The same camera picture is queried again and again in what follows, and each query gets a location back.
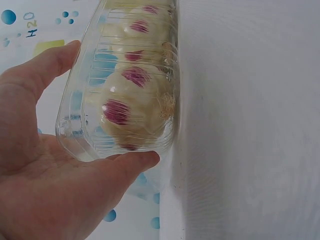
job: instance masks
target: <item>hand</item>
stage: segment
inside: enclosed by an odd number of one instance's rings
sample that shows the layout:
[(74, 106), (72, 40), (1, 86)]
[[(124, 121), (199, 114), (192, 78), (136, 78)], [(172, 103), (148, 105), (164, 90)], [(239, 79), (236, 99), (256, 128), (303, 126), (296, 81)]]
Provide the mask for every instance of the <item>hand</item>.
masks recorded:
[(0, 76), (0, 233), (8, 240), (85, 239), (159, 162), (155, 152), (80, 162), (55, 136), (38, 134), (37, 101), (71, 68), (79, 47), (49, 49)]

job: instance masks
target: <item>plastic clamshell package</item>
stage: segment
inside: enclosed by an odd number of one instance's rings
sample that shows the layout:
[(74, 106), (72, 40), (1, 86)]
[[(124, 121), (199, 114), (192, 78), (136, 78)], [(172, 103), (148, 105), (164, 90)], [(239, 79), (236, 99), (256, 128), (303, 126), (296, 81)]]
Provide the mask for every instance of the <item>plastic clamshell package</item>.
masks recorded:
[(56, 122), (80, 161), (156, 151), (160, 164), (128, 191), (159, 192), (178, 117), (178, 21), (172, 0), (103, 0), (82, 39)]

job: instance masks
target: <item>garlic skin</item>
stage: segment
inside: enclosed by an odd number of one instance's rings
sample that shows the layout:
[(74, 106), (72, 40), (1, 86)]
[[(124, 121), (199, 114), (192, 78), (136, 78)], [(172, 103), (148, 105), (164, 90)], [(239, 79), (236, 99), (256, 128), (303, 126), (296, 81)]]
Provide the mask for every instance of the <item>garlic skin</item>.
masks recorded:
[(168, 7), (152, 5), (150, 3), (132, 8), (127, 14), (130, 18), (145, 18), (154, 21), (157, 24), (161, 22), (170, 23), (171, 16)]
[[(148, 38), (150, 33), (137, 31), (140, 29), (140, 25), (135, 25), (132, 19), (130, 21), (131, 25), (129, 23), (109, 23), (104, 26), (102, 36), (107, 38), (113, 55), (120, 61), (159, 63), (163, 55), (163, 41), (161, 38)], [(153, 32), (154, 37), (162, 35), (162, 38), (167, 38), (168, 31), (163, 29), (162, 33)]]
[(117, 0), (112, 2), (114, 8), (135, 8), (141, 5), (170, 6), (172, 0)]
[(164, 132), (169, 117), (163, 114), (165, 96), (171, 92), (166, 76), (157, 67), (120, 64), (102, 87), (100, 125), (128, 150), (152, 145)]
[(102, 35), (108, 36), (110, 39), (114, 38), (115, 40), (136, 38), (164, 42), (168, 39), (169, 23), (152, 21), (143, 17), (138, 17), (137, 15), (136, 19), (121, 18), (120, 22), (106, 23), (103, 27)]

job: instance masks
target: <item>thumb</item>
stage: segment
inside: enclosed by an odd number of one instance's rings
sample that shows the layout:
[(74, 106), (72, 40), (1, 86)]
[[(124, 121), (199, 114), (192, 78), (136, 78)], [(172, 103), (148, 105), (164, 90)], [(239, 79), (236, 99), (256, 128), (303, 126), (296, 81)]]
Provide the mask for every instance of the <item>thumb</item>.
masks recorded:
[(80, 48), (79, 41), (53, 47), (30, 61), (5, 71), (0, 77), (2, 84), (15, 84), (30, 91), (38, 100), (54, 78), (68, 71)]
[(153, 168), (159, 161), (159, 155), (150, 151), (126, 153), (115, 158), (97, 160), (92, 164), (105, 173), (107, 181), (114, 182), (120, 194), (124, 194), (139, 174)]

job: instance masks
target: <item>blue circle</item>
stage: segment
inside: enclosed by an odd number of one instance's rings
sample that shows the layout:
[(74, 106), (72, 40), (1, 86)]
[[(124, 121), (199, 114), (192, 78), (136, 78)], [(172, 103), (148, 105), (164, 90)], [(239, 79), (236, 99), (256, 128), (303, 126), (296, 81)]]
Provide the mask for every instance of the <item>blue circle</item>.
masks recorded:
[(151, 227), (153, 229), (160, 229), (160, 218), (155, 217), (151, 220)]
[(104, 218), (103, 220), (105, 222), (108, 222), (108, 223), (111, 223), (113, 222), (114, 220), (116, 220), (117, 218), (117, 213), (115, 210), (112, 210), (111, 212), (109, 212)]
[(62, 17), (64, 17), (64, 18), (69, 17), (69, 13), (68, 13), (67, 11), (64, 11), (64, 12), (62, 13)]
[(57, 24), (57, 25), (61, 24), (61, 19), (60, 19), (60, 18), (57, 18), (57, 19), (55, 20), (55, 24)]
[(3, 23), (11, 25), (17, 20), (17, 16), (13, 11), (5, 10), (1, 14), (1, 20)]
[(157, 193), (157, 194), (153, 195), (153, 201), (156, 204), (160, 204), (160, 193)]
[(105, 16), (101, 16), (100, 18), (99, 18), (99, 23), (105, 23), (106, 22), (106, 17)]
[(137, 178), (136, 178), (136, 183), (139, 184), (139, 185), (146, 185), (148, 180), (145, 176), (144, 173), (141, 173)]
[(72, 16), (75, 17), (75, 18), (78, 17), (79, 16), (79, 12), (78, 11), (73, 11), (72, 12)]
[(10, 44), (10, 41), (9, 41), (9, 40), (3, 42), (3, 46), (4, 46), (5, 48), (8, 47), (9, 44)]

